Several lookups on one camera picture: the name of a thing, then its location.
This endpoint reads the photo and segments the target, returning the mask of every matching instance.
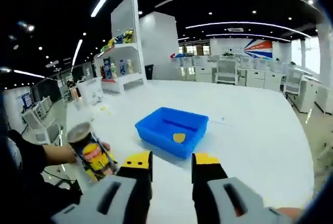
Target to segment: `black ceiling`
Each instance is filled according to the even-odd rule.
[[[95,18],[90,14],[99,0],[4,0],[6,13],[3,14],[2,32],[5,33],[6,43],[3,52],[2,65],[11,69],[27,71],[39,75],[51,76],[53,68],[45,68],[50,61],[59,60],[56,67],[63,70],[69,68],[65,65],[65,58],[72,58],[80,39],[83,44],[75,64],[92,59],[93,55],[105,44],[103,39],[111,38],[110,14],[122,0],[107,0]],[[255,21],[289,28],[299,28],[305,24],[318,22],[319,13],[308,4],[299,0],[174,0],[163,6],[155,6],[165,0],[138,0],[139,9],[143,16],[159,11],[173,15],[177,21],[178,37],[183,35],[191,40],[208,39],[206,34],[226,33],[225,28],[243,27],[246,33],[262,34],[281,37],[287,31],[279,28],[260,25],[215,25],[193,29],[185,29],[190,25],[221,21]],[[25,21],[35,25],[32,33],[24,31],[16,23]],[[315,28],[307,29],[304,33],[315,35]],[[10,86],[20,83],[21,76],[8,76],[1,84]]]

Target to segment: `white table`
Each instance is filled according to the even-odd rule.
[[[228,177],[239,178],[259,193],[265,206],[302,207],[312,197],[314,173],[308,140],[281,93],[223,84],[150,81],[124,95],[105,95],[102,104],[109,104],[107,111],[112,114],[95,111],[92,125],[97,136],[111,145],[120,164],[145,148],[154,153],[147,223],[197,223],[191,199],[191,160],[144,144],[134,127],[159,107],[207,115],[207,132],[195,152],[218,157]],[[68,104],[67,131],[90,114]],[[87,183],[80,175],[78,181],[84,191]]]

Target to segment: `window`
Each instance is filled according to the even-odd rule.
[[[291,42],[291,60],[296,65],[302,65],[301,40],[297,39]]]
[[[318,37],[305,39],[305,66],[311,71],[320,74],[321,52]]]
[[[203,55],[210,55],[210,46],[203,46]]]
[[[186,52],[198,55],[196,46],[186,46]]]

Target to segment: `can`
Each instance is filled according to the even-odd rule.
[[[86,122],[73,127],[67,133],[67,142],[84,166],[90,168],[98,180],[116,172],[115,162],[95,136],[90,123]]]

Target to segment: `floor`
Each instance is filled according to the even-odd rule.
[[[332,140],[333,138],[333,116],[323,114],[322,111],[316,106],[313,105],[311,113],[304,114],[300,113],[295,107],[293,107],[298,119],[300,120],[305,134],[309,141],[310,150],[312,153],[312,158],[314,162],[314,172],[315,172],[315,194],[321,188],[325,177],[328,175],[328,165],[333,163],[333,152],[323,157],[320,161],[317,160],[317,157],[321,150],[324,148],[324,143]],[[63,126],[62,138],[65,138],[67,133],[66,130],[66,106],[62,100],[57,101],[53,104],[52,108],[49,111],[45,123],[51,122],[53,119],[56,119],[60,125]],[[35,142],[29,128],[23,133],[24,139]],[[52,184],[56,184],[60,181],[59,178],[69,179],[66,172],[64,172],[63,166],[50,166],[45,169],[46,172],[52,174],[47,174],[43,172],[42,175],[45,181]]]

